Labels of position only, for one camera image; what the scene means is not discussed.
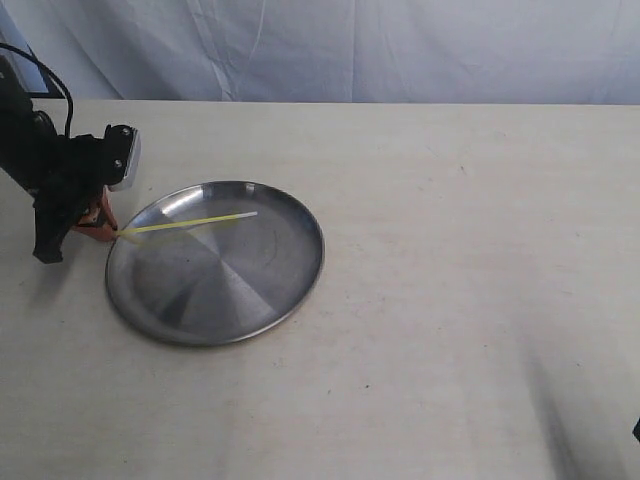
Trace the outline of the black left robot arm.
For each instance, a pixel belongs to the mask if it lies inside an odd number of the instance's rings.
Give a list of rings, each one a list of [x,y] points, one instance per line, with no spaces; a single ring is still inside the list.
[[[72,230],[115,239],[107,190],[125,179],[135,141],[126,125],[107,126],[102,138],[59,134],[1,59],[1,168],[33,199],[33,255],[41,262],[63,260],[62,243]]]

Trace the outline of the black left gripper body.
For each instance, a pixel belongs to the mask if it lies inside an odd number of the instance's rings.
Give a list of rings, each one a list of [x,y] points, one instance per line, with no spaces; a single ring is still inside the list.
[[[61,262],[62,243],[74,226],[100,221],[98,202],[106,187],[102,150],[102,140],[91,135],[55,139],[50,151],[54,163],[33,204],[33,255],[41,262]]]

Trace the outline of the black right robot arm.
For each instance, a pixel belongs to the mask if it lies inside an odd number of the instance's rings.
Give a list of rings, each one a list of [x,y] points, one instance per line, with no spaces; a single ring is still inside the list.
[[[638,442],[640,442],[640,418],[638,418],[632,429],[632,435]]]

